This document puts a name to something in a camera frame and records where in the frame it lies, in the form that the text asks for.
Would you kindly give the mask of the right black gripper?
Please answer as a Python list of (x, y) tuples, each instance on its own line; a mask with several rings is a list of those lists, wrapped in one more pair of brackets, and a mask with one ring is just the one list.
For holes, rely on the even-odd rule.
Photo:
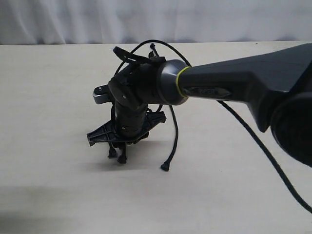
[(145, 138), (147, 133), (160, 123), (166, 122), (163, 111), (149, 112), (148, 105), (142, 104), (136, 110), (115, 104), (112, 119), (87, 134), (90, 146), (96, 143), (109, 143), (108, 158), (116, 158), (117, 152), (112, 144), (119, 144), (118, 163), (126, 163), (126, 143), (135, 143)]

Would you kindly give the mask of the right robot arm dark grey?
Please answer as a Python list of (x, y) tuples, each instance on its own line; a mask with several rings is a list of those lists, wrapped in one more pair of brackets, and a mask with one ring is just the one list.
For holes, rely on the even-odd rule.
[(206, 98), (246, 104), (261, 132), (270, 129), (289, 156), (311, 166), (311, 44), (193, 67), (120, 47), (113, 52), (127, 65), (93, 91), (97, 104), (113, 104), (113, 115), (87, 134), (90, 145), (135, 144), (166, 120), (161, 111), (149, 112), (148, 105), (176, 106), (190, 97)]

